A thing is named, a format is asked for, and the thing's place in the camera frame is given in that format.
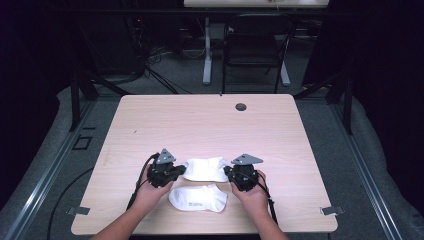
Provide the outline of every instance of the silver metal bracket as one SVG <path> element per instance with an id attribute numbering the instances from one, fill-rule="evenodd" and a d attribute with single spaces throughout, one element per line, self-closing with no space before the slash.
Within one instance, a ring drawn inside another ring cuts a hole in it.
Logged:
<path id="1" fill-rule="evenodd" d="M 67 214 L 72 216 L 76 216 L 77 214 L 87 215 L 88 212 L 90 212 L 90 209 L 85 207 L 70 207 L 68 211 L 66 211 Z"/>
<path id="2" fill-rule="evenodd" d="M 235 165 L 249 165 L 249 164 L 263 163 L 263 162 L 264 161 L 262 159 L 259 159 L 257 157 L 251 156 L 246 153 L 242 154 L 240 157 L 231 161 L 231 163 Z"/>
<path id="3" fill-rule="evenodd" d="M 175 160 L 177 159 L 174 156 L 172 156 L 172 154 L 168 150 L 166 150 L 166 148 L 164 148 L 160 152 L 160 155 L 156 162 L 157 164 L 165 164 L 165 163 L 174 162 Z"/>
<path id="4" fill-rule="evenodd" d="M 345 210 L 342 207 L 327 207 L 327 208 L 321 208 L 321 213 L 324 215 L 334 215 L 334 216 L 338 216 L 342 213 L 345 213 Z"/>

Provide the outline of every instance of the human hand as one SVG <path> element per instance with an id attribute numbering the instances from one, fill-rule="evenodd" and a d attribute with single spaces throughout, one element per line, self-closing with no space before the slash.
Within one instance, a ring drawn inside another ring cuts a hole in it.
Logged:
<path id="1" fill-rule="evenodd" d="M 265 174 L 257 170 L 259 176 L 259 183 L 265 187 L 266 179 Z M 231 183 L 231 189 L 233 194 L 240 200 L 246 212 L 252 218 L 258 214 L 269 214 L 268 213 L 268 196 L 265 191 L 258 185 L 247 192 L 241 192 L 238 190 L 234 183 Z"/>
<path id="2" fill-rule="evenodd" d="M 171 181 L 161 188 L 155 188 L 152 186 L 149 181 L 146 181 L 148 172 L 147 169 L 149 169 L 149 167 L 150 164 L 146 166 L 146 171 L 144 171 L 141 178 L 141 182 L 144 182 L 144 184 L 138 190 L 137 197 L 130 209 L 137 208 L 149 212 L 156 206 L 162 196 L 171 190 L 171 187 L 174 184 L 174 182 Z"/>

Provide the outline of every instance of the black curtain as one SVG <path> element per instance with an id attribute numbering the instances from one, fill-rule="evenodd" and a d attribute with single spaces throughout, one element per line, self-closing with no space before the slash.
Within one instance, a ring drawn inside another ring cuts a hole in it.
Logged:
<path id="1" fill-rule="evenodd" d="M 424 214 L 424 1 L 332 0 L 329 11 L 367 17 L 323 22 L 303 83 L 353 62 L 353 94 L 377 132 L 387 171 Z"/>
<path id="2" fill-rule="evenodd" d="M 59 108 L 56 93 L 69 84 L 51 43 L 41 40 L 46 33 L 41 19 L 27 10 L 9 2 L 0 10 L 1 208 L 53 123 Z"/>

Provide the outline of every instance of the office chair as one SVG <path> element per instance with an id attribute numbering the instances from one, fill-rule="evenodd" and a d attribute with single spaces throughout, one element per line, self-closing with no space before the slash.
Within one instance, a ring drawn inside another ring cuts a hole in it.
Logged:
<path id="1" fill-rule="evenodd" d="M 281 68 L 294 24 L 282 14 L 240 14 L 224 27 L 222 93 L 225 93 L 229 67 L 277 68 L 274 93 L 281 80 Z"/>

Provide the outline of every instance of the gray carpet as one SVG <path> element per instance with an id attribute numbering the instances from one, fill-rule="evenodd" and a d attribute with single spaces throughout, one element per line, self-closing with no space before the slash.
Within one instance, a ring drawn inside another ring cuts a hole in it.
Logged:
<path id="1" fill-rule="evenodd" d="M 295 94 L 301 91 L 301 80 L 312 47 L 313 44 L 305 41 L 293 40 L 291 42 L 286 65 L 292 85 L 286 88 L 280 87 L 279 93 Z M 213 57 L 212 84 L 209 86 L 202 84 L 203 57 L 191 59 L 184 55 L 164 54 L 161 56 L 161 61 L 151 67 L 188 92 L 218 94 L 221 89 L 219 50 L 214 51 Z M 234 71 L 234 75 L 232 75 L 234 81 L 239 76 L 237 74 L 245 74 L 245 72 Z M 246 77 L 256 77 L 258 74 L 246 74 Z M 272 82 L 274 73 L 270 72 L 267 77 L 263 78 L 268 77 L 270 78 L 269 81 Z M 115 76 L 109 79 L 117 80 L 119 77 Z M 120 86 L 135 94 L 170 94 L 152 76 L 145 76 L 137 81 Z M 24 234 L 24 239 L 47 238 L 49 218 L 60 194 L 78 175 L 95 165 L 119 101 L 119 97 L 115 93 L 103 86 L 97 87 L 101 97 L 90 111 L 88 118 L 82 123 L 82 129 L 76 133 L 81 134 L 81 137 L 90 137 L 91 142 L 86 150 L 70 149 L 64 156 L 64 165 L 43 204 L 38 209 L 35 218 L 31 221 Z M 244 92 L 244 87 L 252 87 L 252 85 L 239 87 L 234 84 L 231 87 L 234 91 L 242 90 Z M 324 93 L 325 89 L 314 94 L 313 98 L 299 100 L 296 103 L 330 201 L 334 206 L 342 206 L 346 210 L 345 214 L 337 217 L 339 227 L 331 233 L 331 239 L 386 239 L 380 221 L 358 176 L 351 149 L 343 137 L 343 130 L 337 124 L 340 120 L 334 115 L 333 106 L 327 105 L 322 99 Z M 38 180 L 47 166 L 55 160 L 57 152 L 68 136 L 68 129 L 71 126 L 69 89 L 60 93 L 59 98 L 61 108 L 51 131 L 21 184 L 0 213 L 1 239 L 6 237 Z M 385 171 L 384 154 L 378 138 L 357 101 L 354 101 L 352 114 L 354 139 L 386 200 L 388 208 L 391 210 L 403 238 L 424 239 L 423 218 L 402 198 L 396 184 Z M 87 173 L 76 181 L 61 199 L 54 214 L 51 239 L 88 239 L 88 236 L 74 236 L 70 232 L 73 216 L 67 214 L 66 211 L 69 207 L 79 206 L 90 174 Z M 289 237 L 290 239 L 300 240 L 328 239 L 329 236 L 325 233 L 289 233 Z"/>

